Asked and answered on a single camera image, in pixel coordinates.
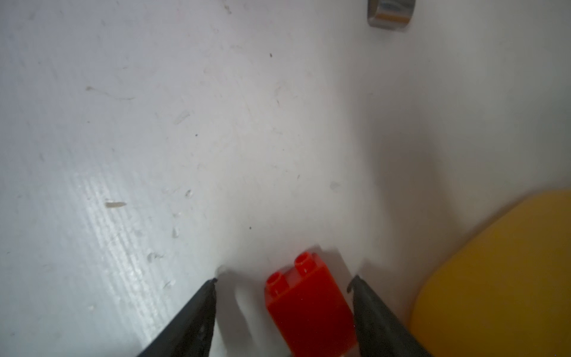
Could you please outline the red brick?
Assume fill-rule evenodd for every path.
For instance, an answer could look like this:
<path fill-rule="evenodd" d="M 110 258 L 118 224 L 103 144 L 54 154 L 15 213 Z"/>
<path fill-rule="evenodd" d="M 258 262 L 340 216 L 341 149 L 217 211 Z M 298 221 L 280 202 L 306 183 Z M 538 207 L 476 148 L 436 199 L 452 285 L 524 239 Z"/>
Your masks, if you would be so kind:
<path fill-rule="evenodd" d="M 265 284 L 269 315 L 293 356 L 343 356 L 357 345 L 353 314 L 327 265 L 306 251 Z"/>

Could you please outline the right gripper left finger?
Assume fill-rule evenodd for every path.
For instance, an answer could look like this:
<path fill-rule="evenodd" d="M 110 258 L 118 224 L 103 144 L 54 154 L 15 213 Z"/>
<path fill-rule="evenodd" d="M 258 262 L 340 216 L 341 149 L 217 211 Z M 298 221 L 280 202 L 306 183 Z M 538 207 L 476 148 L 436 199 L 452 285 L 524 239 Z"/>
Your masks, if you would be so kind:
<path fill-rule="evenodd" d="M 206 281 L 139 356 L 208 356 L 217 313 L 216 283 L 216 278 Z"/>

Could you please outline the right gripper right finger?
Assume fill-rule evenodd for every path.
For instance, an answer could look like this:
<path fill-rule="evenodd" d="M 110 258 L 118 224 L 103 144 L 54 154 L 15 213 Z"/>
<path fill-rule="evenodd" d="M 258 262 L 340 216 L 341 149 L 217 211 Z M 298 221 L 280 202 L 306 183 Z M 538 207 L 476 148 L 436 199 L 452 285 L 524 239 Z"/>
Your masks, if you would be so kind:
<path fill-rule="evenodd" d="M 349 283 L 361 356 L 431 357 L 383 300 L 360 276 Z"/>

